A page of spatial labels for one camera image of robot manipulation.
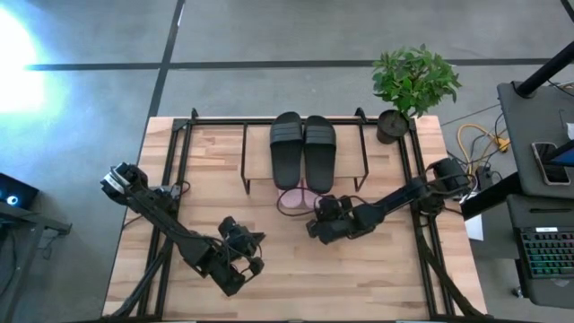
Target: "potted plant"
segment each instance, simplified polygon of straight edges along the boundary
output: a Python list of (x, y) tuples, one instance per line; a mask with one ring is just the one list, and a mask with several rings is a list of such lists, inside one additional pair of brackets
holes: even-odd
[(378, 117), (377, 138), (392, 144), (406, 134), (409, 118), (422, 116), (436, 106), (444, 95), (457, 102), (458, 74), (438, 54), (432, 54), (424, 44), (420, 48), (400, 48), (384, 52), (373, 62), (373, 91), (396, 109), (383, 111)]

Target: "smartphone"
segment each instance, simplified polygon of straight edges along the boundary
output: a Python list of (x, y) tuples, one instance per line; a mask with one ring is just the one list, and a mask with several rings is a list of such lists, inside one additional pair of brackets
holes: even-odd
[(556, 151), (556, 144), (553, 143), (532, 143), (532, 150), (535, 153), (536, 163), (542, 172), (546, 185), (569, 185), (570, 177), (563, 166), (549, 165), (544, 163), (547, 156)]

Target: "floor stripe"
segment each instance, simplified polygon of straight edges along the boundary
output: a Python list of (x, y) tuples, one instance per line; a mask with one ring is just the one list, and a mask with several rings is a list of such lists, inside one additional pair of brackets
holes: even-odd
[(160, 110), (161, 95), (163, 94), (165, 81), (168, 78), (171, 56), (173, 55), (173, 49), (176, 45), (179, 23), (181, 15), (183, 14), (185, 3), (186, 0), (178, 0), (178, 3), (176, 4), (176, 10), (171, 20), (170, 35), (168, 36), (168, 41), (165, 45), (165, 50), (163, 51), (163, 59), (161, 60), (160, 72), (158, 73), (158, 79), (155, 82), (155, 87), (153, 88), (152, 102), (150, 103), (150, 109), (147, 113), (148, 118), (156, 117), (158, 115), (158, 111)]
[[(173, 43), (164, 52), (170, 58)], [(458, 66), (543, 65), (550, 58), (469, 58), (447, 59)], [(318, 67), (372, 67), (372, 60), (297, 60), (297, 61), (241, 61), (241, 62), (181, 62), (181, 63), (100, 63), (100, 64), (36, 64), (24, 68), (30, 71), (106, 71), (106, 70), (202, 70), (246, 68), (318, 68)]]
[(564, 10), (566, 10), (566, 13), (568, 14), (572, 22), (574, 22), (574, 9), (572, 9), (572, 5), (570, 4), (570, 2), (568, 0), (560, 0), (560, 2), (564, 6)]
[(156, 70), (161, 63), (95, 63), (95, 64), (34, 64), (24, 67), (28, 71), (110, 71)]
[(479, 113), (483, 113), (484, 111), (488, 111), (488, 110), (490, 110), (490, 109), (494, 109), (494, 108), (499, 107), (499, 106), (500, 106), (500, 103), (491, 105), (491, 106), (488, 107), (488, 108), (480, 109), (480, 110), (478, 110), (478, 111), (476, 111), (476, 112), (469, 113), (469, 114), (467, 114), (467, 115), (465, 115), (465, 116), (462, 116), (462, 117), (460, 117), (460, 118), (456, 118), (456, 119), (454, 119), (454, 120), (447, 121), (447, 122), (441, 124), (440, 126), (441, 126), (441, 127), (444, 127), (444, 126), (446, 126), (446, 125), (448, 125), (448, 124), (451, 124), (451, 123), (453, 123), (453, 122), (457, 122), (458, 120), (462, 120), (462, 119), (464, 119), (464, 118), (468, 118), (468, 117), (477, 115), (477, 114), (479, 114)]
[[(543, 65), (550, 58), (476, 58), (447, 59), (458, 66)], [(185, 62), (171, 63), (170, 69), (251, 69), (251, 68), (317, 68), (317, 67), (372, 67), (372, 60), (297, 60), (243, 62)]]

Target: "black desk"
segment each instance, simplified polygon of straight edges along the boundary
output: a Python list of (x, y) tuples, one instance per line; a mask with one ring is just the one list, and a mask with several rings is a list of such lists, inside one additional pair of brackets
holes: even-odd
[[(463, 214), (466, 217), (479, 214), (504, 202), (509, 194), (574, 199), (574, 184), (544, 183), (531, 146), (534, 142), (561, 146), (569, 141), (566, 123), (574, 123), (574, 98), (545, 86), (531, 99), (518, 96), (510, 83), (502, 83), (497, 89), (517, 172), (462, 204)], [(574, 168), (566, 171), (574, 182)]]

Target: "yellow cable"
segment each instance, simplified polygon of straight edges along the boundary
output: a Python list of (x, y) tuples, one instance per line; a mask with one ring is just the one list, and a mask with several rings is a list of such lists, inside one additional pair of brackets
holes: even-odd
[[(493, 135), (492, 133), (488, 132), (486, 129), (484, 129), (482, 126), (480, 125), (476, 125), (476, 124), (464, 124), (462, 126), (460, 126), (458, 128), (457, 131), (457, 141), (458, 141), (458, 146), (460, 147), (460, 150), (463, 152), (463, 155), (465, 156), (466, 162), (468, 163), (468, 167), (466, 168), (466, 173), (468, 174), (472, 174), (473, 173), (473, 164), (471, 163), (472, 161), (472, 157), (473, 156), (469, 156), (468, 153), (466, 152), (465, 147), (463, 146), (463, 142), (462, 142), (462, 131), (468, 127), (473, 127), (475, 129), (478, 129), (480, 131), (482, 131), (484, 133), (484, 135), (487, 135), (491, 138), (490, 143), (488, 144), (488, 146), (486, 146), (486, 149), (484, 150), (483, 156), (481, 157), (481, 159), (484, 157), (484, 155), (486, 155), (486, 151), (488, 150), (488, 148), (492, 145), (492, 143), (495, 143), (498, 147), (499, 150), (502, 151), (506, 151), (508, 149), (508, 145), (510, 144), (510, 140), (509, 139), (502, 139), (500, 137), (497, 138), (497, 136)], [(506, 129), (504, 129), (502, 132), (500, 132), (499, 135), (502, 135), (506, 132)]]

